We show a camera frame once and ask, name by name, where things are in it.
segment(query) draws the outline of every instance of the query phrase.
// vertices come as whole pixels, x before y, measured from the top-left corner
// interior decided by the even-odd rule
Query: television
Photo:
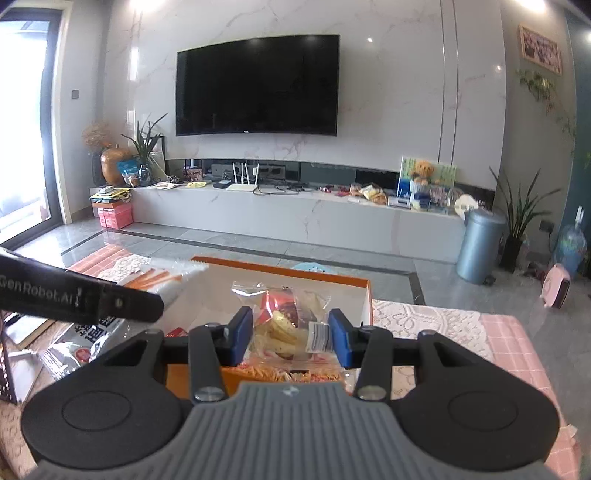
[[[177,54],[177,136],[336,135],[338,35],[252,38]]]

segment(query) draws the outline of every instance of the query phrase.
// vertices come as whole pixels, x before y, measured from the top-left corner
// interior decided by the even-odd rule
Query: pink storage box
[[[105,228],[123,228],[134,222],[132,207],[126,203],[115,208],[98,208],[100,225]]]

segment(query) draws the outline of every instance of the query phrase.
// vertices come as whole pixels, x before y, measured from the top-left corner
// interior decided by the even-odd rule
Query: pink heater
[[[544,307],[559,309],[564,303],[569,291],[570,275],[559,263],[553,266],[547,273],[542,287],[541,299],[544,299]]]

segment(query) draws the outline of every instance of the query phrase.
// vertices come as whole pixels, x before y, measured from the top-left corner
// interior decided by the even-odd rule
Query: gray tile floor
[[[461,280],[450,264],[144,223],[103,231],[96,219],[61,226],[19,252],[69,267],[105,244],[166,258],[207,255],[282,267],[317,261],[335,273],[369,279],[376,299],[419,303],[424,298],[431,306],[513,315],[546,367],[566,420],[579,428],[583,451],[591,447],[591,408],[586,404],[591,394],[591,283],[586,280],[574,282],[562,309],[553,310],[543,308],[538,281],[503,271],[495,272],[492,287],[476,286]]]

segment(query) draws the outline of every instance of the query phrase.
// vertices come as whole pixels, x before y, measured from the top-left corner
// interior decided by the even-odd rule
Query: barcode
[[[332,350],[332,339],[330,327],[326,323],[308,322],[308,341],[306,343],[307,353],[330,352]]]

